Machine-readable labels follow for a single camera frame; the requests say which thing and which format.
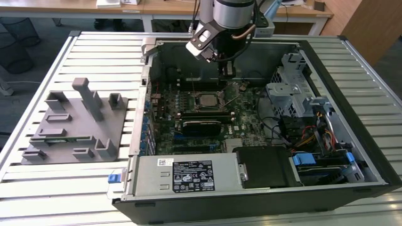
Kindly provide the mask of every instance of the barcode sticker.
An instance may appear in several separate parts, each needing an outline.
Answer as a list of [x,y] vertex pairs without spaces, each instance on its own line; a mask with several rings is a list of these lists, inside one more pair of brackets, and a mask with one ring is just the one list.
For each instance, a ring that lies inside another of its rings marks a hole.
[[158,166],[172,166],[175,159],[158,159]]

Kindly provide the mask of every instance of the black cable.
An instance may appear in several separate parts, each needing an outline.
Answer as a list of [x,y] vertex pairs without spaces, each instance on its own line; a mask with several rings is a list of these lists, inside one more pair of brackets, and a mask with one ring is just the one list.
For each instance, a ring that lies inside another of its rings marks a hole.
[[260,8],[263,6],[263,3],[264,3],[266,0],[262,0],[262,2],[259,3],[258,5],[258,8]]
[[[252,15],[252,23],[255,24],[255,20],[256,20],[256,14],[258,14],[258,4],[256,4],[256,0],[254,0],[254,15]],[[218,63],[224,63],[228,61],[232,61],[250,47],[251,41],[252,41],[252,36],[254,36],[255,30],[252,31],[251,35],[250,35],[250,39],[248,42],[246,43],[243,49],[240,49],[230,58],[226,59],[215,59],[214,61]]]
[[287,22],[288,22],[288,13],[287,13],[287,6],[283,5],[282,3],[280,3],[280,5],[284,6],[284,10],[286,10],[286,23],[284,23],[284,26],[283,26],[283,34],[286,34],[286,25],[287,25]]
[[286,138],[280,135],[280,133],[274,130],[266,123],[264,121],[262,120],[262,117],[259,116],[259,100],[260,100],[260,95],[258,96],[258,100],[256,100],[256,108],[255,108],[255,111],[256,111],[256,118],[258,120],[262,122],[262,124],[264,125],[264,127],[271,130],[272,133],[275,133],[278,135],[278,137],[282,139],[283,143],[286,146],[290,146],[292,147],[292,144],[286,140]]
[[192,23],[192,29],[194,29],[194,26],[195,26],[195,18],[196,18],[196,14],[200,10],[200,4],[202,4],[202,0],[199,1],[199,4],[196,4],[198,0],[195,0],[194,2],[194,11],[192,11],[192,20],[191,20],[191,23]]
[[274,117],[274,116],[266,116],[262,118],[262,120],[264,119],[274,119],[275,121],[279,121],[279,118]]

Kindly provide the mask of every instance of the cable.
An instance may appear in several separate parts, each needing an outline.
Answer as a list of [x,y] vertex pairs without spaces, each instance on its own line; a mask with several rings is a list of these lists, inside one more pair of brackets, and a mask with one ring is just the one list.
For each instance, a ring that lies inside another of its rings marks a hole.
[[[258,10],[259,9],[258,9],[256,0],[254,0],[254,15],[252,15],[252,23],[254,24],[255,24],[255,20],[256,20]],[[250,38],[248,38],[248,42],[246,43],[243,49],[240,49],[230,58],[215,59],[214,61],[218,62],[218,63],[224,63],[224,62],[232,61],[248,49],[251,41],[252,41],[254,33],[255,33],[255,30],[252,30],[252,33],[251,33]]]
[[276,118],[276,117],[274,117],[274,116],[266,116],[266,117],[262,118],[262,120],[264,120],[264,119],[274,119],[275,121],[279,121],[279,118]]
[[284,145],[292,147],[294,145],[286,140],[286,138],[280,135],[280,133],[279,133],[276,130],[274,130],[274,129],[264,123],[264,121],[262,120],[262,117],[259,116],[259,107],[258,107],[258,106],[259,106],[259,99],[260,99],[260,95],[258,96],[256,107],[255,107],[256,118],[258,118],[258,120],[262,122],[262,124],[264,125],[264,127],[266,127],[268,130],[271,130],[272,133],[275,133],[275,134],[278,135],[278,137],[282,139]]
[[280,3],[280,5],[284,6],[284,10],[286,10],[286,23],[284,23],[284,26],[283,26],[283,34],[286,34],[286,25],[287,25],[287,22],[288,22],[288,13],[287,13],[287,6],[283,5],[282,3]]
[[194,26],[195,26],[195,18],[196,18],[196,14],[200,10],[200,4],[202,4],[202,0],[199,1],[199,4],[196,4],[198,0],[195,0],[194,2],[194,12],[192,12],[192,20],[191,20],[191,24],[192,24],[192,30],[194,30]]
[[7,83],[36,83],[36,84],[41,84],[41,82],[39,82],[39,81],[9,81]]
[[260,8],[263,6],[263,3],[264,3],[266,0],[262,0],[262,2],[259,3],[258,5],[258,8]]

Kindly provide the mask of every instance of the motherboard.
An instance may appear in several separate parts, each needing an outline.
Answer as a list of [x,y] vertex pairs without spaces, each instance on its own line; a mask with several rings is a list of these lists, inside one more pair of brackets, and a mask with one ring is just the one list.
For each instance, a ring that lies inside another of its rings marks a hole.
[[259,90],[246,81],[158,84],[156,155],[228,153],[240,146],[267,145],[255,111]]

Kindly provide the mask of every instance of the copper pipe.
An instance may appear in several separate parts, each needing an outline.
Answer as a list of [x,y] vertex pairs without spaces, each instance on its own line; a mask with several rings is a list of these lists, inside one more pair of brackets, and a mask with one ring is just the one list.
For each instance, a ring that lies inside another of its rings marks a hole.
[[240,35],[234,35],[232,34],[232,40],[242,40],[242,39],[244,39],[247,37],[247,35],[254,31],[255,28],[256,28],[256,26],[254,24],[254,25],[251,25],[248,27],[248,29],[244,31],[243,34],[240,34]]

